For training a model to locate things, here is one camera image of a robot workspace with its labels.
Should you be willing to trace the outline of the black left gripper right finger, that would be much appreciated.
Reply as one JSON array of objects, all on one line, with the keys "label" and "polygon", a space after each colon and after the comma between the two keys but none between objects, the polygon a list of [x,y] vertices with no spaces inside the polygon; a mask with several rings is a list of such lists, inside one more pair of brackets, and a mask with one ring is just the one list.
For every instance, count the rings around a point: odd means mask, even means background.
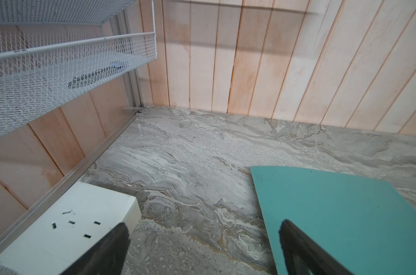
[{"label": "black left gripper right finger", "polygon": [[350,275],[351,272],[290,220],[279,230],[281,248],[290,275]]}]

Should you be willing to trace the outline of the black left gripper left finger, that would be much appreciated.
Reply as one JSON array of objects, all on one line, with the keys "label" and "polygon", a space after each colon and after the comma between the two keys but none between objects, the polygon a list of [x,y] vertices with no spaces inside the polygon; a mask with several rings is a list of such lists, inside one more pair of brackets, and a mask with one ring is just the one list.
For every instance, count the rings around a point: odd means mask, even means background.
[{"label": "black left gripper left finger", "polygon": [[66,269],[63,274],[120,275],[129,246],[128,228],[125,223],[121,222]]}]

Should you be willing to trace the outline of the teal green folder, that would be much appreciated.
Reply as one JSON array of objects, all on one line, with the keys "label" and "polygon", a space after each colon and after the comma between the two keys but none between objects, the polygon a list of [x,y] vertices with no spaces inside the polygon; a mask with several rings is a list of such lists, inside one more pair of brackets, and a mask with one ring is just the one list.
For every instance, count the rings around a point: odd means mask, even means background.
[{"label": "teal green folder", "polygon": [[278,274],[290,220],[355,275],[416,275],[416,210],[385,181],[307,168],[251,169]]}]

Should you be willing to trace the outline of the white power socket box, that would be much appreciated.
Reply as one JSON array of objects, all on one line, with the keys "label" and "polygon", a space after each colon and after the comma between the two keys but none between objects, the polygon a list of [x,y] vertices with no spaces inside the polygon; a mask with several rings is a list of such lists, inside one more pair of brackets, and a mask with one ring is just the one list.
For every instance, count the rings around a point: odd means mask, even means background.
[{"label": "white power socket box", "polygon": [[136,197],[77,182],[0,254],[0,266],[59,275],[119,223],[132,234],[140,219]]}]

